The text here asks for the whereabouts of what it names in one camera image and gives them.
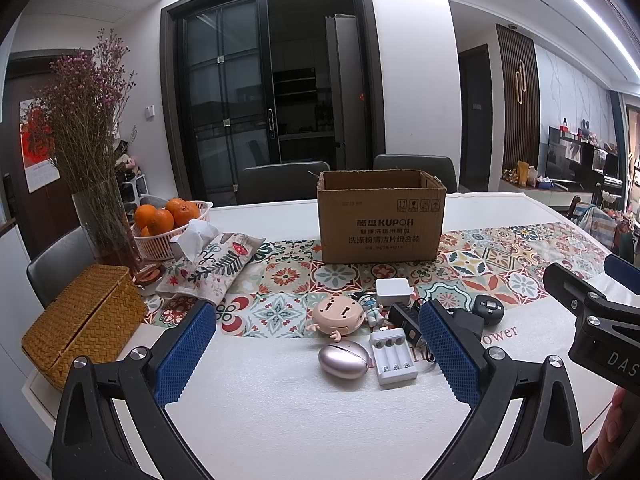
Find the right hand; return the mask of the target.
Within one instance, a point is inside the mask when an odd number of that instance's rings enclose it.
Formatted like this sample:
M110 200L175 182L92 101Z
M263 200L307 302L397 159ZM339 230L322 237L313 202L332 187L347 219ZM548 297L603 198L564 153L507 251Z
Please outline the right hand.
M597 477L613 463L617 451L620 449L618 440L623 437L630 421L630 411L624 404L627 391L617 388L611 399L611 405L600 430L597 443L591 450L587 462L587 471Z

